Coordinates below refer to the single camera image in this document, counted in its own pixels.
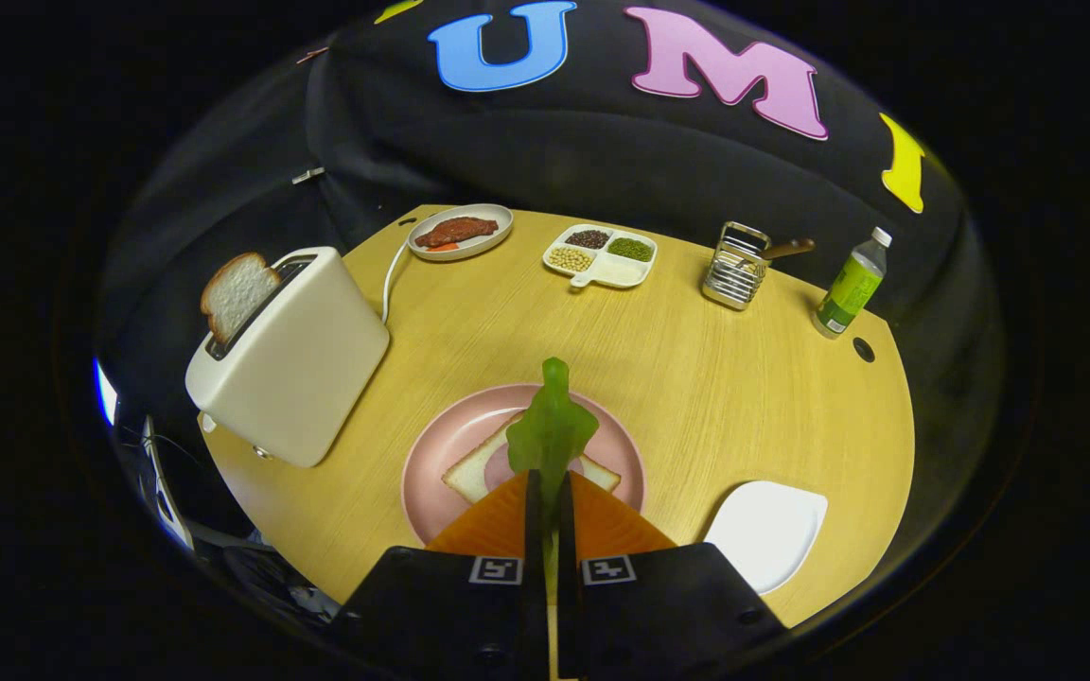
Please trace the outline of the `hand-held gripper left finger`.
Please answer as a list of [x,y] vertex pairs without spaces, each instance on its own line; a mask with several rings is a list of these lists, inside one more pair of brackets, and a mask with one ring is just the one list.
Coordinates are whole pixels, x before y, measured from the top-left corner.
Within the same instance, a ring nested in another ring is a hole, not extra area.
[[334,645],[363,677],[549,676],[540,504],[540,475],[524,471],[470,508],[510,549],[386,550],[334,620]]

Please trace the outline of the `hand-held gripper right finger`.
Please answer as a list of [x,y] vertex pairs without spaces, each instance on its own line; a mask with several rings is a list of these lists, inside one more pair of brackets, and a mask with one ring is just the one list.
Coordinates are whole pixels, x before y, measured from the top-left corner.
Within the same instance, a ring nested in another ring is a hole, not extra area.
[[559,674],[727,678],[786,627],[710,543],[679,546],[570,473],[559,491]]

